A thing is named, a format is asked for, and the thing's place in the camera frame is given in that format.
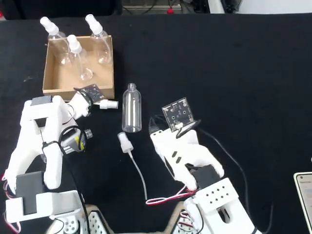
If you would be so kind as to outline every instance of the open cardboard box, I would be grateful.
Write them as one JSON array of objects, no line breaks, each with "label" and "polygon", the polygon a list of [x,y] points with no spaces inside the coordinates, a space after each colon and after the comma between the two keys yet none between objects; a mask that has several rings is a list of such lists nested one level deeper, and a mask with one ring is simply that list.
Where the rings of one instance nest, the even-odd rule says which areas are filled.
[{"label": "open cardboard box", "polygon": [[90,66],[94,72],[93,78],[84,82],[79,79],[74,66],[59,64],[53,54],[51,44],[48,43],[42,87],[43,94],[60,95],[64,100],[70,100],[75,94],[73,88],[82,88],[95,83],[106,99],[113,99],[115,93],[112,37],[109,36],[107,40],[112,51],[112,63],[107,65],[97,63],[96,56],[92,51],[92,40],[89,36],[77,37],[77,39],[88,52]]}]

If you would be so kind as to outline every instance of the black cloth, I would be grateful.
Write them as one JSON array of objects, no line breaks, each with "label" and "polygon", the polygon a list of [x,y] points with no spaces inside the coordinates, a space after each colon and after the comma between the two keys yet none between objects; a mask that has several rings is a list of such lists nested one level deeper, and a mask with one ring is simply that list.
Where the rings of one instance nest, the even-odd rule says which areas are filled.
[{"label": "black cloth", "polygon": [[[148,135],[151,115],[187,97],[200,127],[215,135],[244,168],[252,219],[263,230],[274,202],[271,233],[307,234],[293,174],[311,170],[312,15],[158,15],[98,18],[113,35],[118,110],[92,109],[79,119],[94,138],[72,154],[86,203],[97,205],[117,232],[164,230],[175,202],[147,207],[141,180],[117,139],[122,93],[134,82],[142,94],[143,129],[128,134],[148,197],[170,196],[173,181]],[[56,19],[67,34],[88,35],[84,19]],[[26,100],[42,94],[47,34],[35,21],[0,23],[0,171],[19,136]],[[213,141],[197,133],[220,161],[244,204],[235,164]],[[44,168],[41,159],[34,169]],[[61,190],[73,185],[63,168]],[[1,194],[1,209],[4,195]],[[43,233],[49,220],[25,221],[22,233]],[[1,233],[8,232],[1,222]]]}]

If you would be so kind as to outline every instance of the white robotic arm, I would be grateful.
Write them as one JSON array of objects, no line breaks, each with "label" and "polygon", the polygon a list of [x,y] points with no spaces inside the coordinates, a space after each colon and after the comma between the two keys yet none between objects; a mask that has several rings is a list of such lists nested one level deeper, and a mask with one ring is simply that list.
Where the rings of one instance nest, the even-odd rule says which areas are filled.
[{"label": "white robotic arm", "polygon": [[[184,202],[198,233],[261,233],[250,220],[230,180],[222,179],[222,165],[206,147],[199,145],[195,130],[178,139],[176,132],[171,132],[171,129],[158,130],[151,134],[151,139],[174,179],[184,183],[189,190],[198,190]],[[188,165],[199,172],[201,170],[197,178]]]},{"label": "white robotic arm", "polygon": [[35,157],[42,154],[46,156],[45,185],[48,189],[59,187],[62,152],[57,144],[42,149],[42,143],[58,141],[63,129],[77,125],[75,119],[88,115],[89,106],[79,93],[68,105],[60,96],[38,97],[25,102],[18,143],[4,174],[13,193],[16,192],[16,177],[24,174]]}]

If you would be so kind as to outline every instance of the circuit board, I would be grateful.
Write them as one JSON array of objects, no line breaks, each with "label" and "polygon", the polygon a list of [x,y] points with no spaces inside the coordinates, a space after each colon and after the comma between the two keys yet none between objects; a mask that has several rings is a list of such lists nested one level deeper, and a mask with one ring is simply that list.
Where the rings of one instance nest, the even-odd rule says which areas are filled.
[{"label": "circuit board", "polygon": [[92,98],[93,103],[104,99],[104,95],[96,84],[91,84],[82,88]]},{"label": "circuit board", "polygon": [[194,122],[186,97],[164,106],[162,111],[172,132],[178,130],[177,125],[181,125],[181,123],[184,127]]}]

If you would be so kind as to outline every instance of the empty bottle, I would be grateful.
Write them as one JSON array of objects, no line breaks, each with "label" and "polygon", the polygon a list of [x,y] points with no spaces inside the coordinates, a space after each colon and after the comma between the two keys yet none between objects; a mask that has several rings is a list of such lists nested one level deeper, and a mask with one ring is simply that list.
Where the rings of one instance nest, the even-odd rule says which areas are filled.
[{"label": "empty bottle", "polygon": [[66,35],[59,31],[59,28],[51,22],[47,17],[42,17],[40,23],[49,33],[48,40],[52,47],[52,52],[60,64],[65,65],[70,63],[69,45],[66,40]]},{"label": "empty bottle", "polygon": [[122,129],[128,133],[139,132],[142,129],[141,94],[135,84],[128,84],[122,100]]},{"label": "empty bottle", "polygon": [[87,52],[81,47],[75,35],[67,37],[70,48],[70,57],[73,67],[77,70],[78,76],[81,80],[87,81],[93,77],[93,72],[90,68]]},{"label": "empty bottle", "polygon": [[93,51],[97,61],[100,64],[112,62],[111,48],[108,43],[108,35],[103,31],[102,25],[94,18],[92,14],[86,16],[90,29],[92,31],[91,39],[93,41]]}]

